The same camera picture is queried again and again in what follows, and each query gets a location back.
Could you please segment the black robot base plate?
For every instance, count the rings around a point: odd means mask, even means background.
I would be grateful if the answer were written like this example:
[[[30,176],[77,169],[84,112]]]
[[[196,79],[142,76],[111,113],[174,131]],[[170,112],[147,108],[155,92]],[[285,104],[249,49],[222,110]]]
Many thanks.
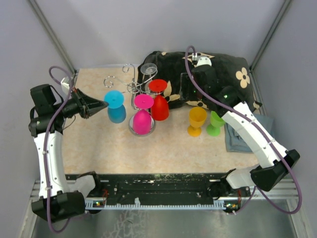
[[[100,183],[88,198],[107,205],[212,205],[221,197],[240,199],[251,193],[246,187],[232,189],[224,173],[194,174],[100,174]]]

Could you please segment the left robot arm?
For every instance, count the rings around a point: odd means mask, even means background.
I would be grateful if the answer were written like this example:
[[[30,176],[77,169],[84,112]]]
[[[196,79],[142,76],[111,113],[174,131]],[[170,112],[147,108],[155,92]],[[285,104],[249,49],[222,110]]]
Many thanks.
[[[37,147],[41,179],[39,199],[31,204],[32,211],[55,223],[83,214],[85,198],[89,194],[99,196],[103,191],[100,177],[94,171],[79,175],[74,188],[69,187],[62,158],[65,119],[75,115],[88,119],[107,108],[108,103],[74,88],[71,98],[58,104],[53,89],[43,84],[30,90],[35,105],[30,111],[29,131]]]

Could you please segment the green wine glass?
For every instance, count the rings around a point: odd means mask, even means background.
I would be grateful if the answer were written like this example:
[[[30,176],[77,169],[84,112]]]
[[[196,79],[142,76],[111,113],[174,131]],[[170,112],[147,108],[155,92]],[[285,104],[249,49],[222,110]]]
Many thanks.
[[[206,131],[210,136],[219,136],[220,128],[225,125],[225,121],[215,112],[211,111],[210,124]]]

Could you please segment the blue wine glass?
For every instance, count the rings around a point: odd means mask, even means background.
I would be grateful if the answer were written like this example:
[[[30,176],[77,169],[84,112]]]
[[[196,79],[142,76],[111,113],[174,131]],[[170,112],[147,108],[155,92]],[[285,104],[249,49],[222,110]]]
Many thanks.
[[[104,101],[108,103],[107,114],[111,122],[122,123],[126,119],[124,96],[117,90],[105,94]]]

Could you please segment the orange wine glass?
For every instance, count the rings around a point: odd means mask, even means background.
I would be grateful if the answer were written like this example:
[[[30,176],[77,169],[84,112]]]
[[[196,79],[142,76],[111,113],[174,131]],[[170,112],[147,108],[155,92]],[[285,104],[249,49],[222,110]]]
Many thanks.
[[[193,107],[189,111],[189,123],[187,132],[192,137],[198,137],[202,133],[201,127],[207,119],[207,112],[204,108]]]

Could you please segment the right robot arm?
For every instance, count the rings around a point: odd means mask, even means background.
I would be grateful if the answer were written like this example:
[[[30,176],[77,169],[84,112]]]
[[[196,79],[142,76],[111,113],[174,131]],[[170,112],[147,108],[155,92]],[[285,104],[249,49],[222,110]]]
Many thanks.
[[[253,115],[243,95],[231,85],[221,86],[209,94],[209,83],[216,77],[213,67],[203,64],[193,69],[185,65],[190,85],[203,96],[203,101],[231,126],[254,153],[258,164],[244,169],[230,170],[216,187],[218,194],[233,196],[239,188],[255,186],[261,192],[271,191],[286,175],[294,178],[292,168],[300,155],[278,143]]]

